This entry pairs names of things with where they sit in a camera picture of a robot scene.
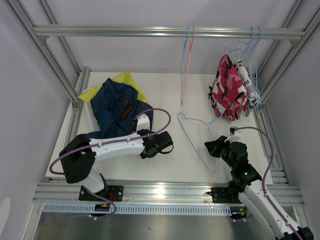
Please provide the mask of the pink camouflage trousers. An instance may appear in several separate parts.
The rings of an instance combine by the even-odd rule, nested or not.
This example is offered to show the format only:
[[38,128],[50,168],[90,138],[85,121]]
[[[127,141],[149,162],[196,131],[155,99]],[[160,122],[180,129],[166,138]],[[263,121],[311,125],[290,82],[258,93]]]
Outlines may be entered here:
[[228,54],[219,61],[208,99],[217,117],[238,120],[249,108],[247,90]]

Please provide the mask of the dark blue denim trousers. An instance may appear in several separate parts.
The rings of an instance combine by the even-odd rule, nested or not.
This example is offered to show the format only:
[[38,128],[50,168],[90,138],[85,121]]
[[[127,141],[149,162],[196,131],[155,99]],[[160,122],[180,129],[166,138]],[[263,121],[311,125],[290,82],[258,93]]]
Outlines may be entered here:
[[152,109],[148,103],[138,100],[138,91],[132,86],[108,78],[90,101],[99,131],[87,134],[90,139],[123,137],[136,131],[135,116]]

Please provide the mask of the white newspaper print trousers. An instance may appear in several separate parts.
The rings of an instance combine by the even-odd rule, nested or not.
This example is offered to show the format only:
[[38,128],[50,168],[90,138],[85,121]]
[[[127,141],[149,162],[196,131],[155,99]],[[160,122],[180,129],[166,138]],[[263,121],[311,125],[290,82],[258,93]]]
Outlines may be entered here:
[[237,58],[234,67],[241,78],[242,84],[245,88],[245,96],[247,99],[248,107],[247,110],[244,111],[244,115],[248,117],[251,111],[255,108],[258,108],[261,103],[261,95],[257,89],[257,87],[253,84],[250,74],[246,69],[244,63],[240,58]]

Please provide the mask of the pink wire hanger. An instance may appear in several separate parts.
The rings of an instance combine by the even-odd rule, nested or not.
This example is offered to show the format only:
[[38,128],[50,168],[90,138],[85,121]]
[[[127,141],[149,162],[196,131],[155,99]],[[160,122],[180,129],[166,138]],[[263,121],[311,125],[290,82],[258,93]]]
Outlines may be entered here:
[[188,85],[188,79],[189,79],[189,74],[190,74],[192,49],[193,49],[196,31],[197,31],[196,25],[194,25],[193,27],[190,26],[188,43],[186,45],[186,60],[185,60],[185,67],[184,67],[185,75],[184,75],[184,85],[183,85],[183,104],[184,104],[184,101],[186,98],[187,85]]

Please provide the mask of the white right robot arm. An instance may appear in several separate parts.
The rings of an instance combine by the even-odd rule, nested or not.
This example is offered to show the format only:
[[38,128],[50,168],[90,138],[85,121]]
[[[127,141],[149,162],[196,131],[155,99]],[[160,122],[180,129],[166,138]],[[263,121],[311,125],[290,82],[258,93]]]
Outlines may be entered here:
[[309,227],[301,227],[280,206],[263,178],[249,163],[247,146],[226,136],[204,143],[210,156],[221,158],[230,168],[228,198],[244,204],[274,240],[313,240]]

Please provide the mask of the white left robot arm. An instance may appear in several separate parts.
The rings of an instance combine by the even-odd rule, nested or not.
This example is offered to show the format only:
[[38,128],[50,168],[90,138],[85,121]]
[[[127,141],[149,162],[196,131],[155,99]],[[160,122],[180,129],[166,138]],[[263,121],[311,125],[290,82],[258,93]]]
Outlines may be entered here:
[[81,184],[90,195],[101,201],[107,197],[108,185],[101,173],[93,170],[96,163],[123,156],[153,158],[173,147],[173,140],[167,131],[161,133],[141,129],[127,136],[110,139],[89,138],[87,134],[77,135],[60,152],[63,175],[68,184]]

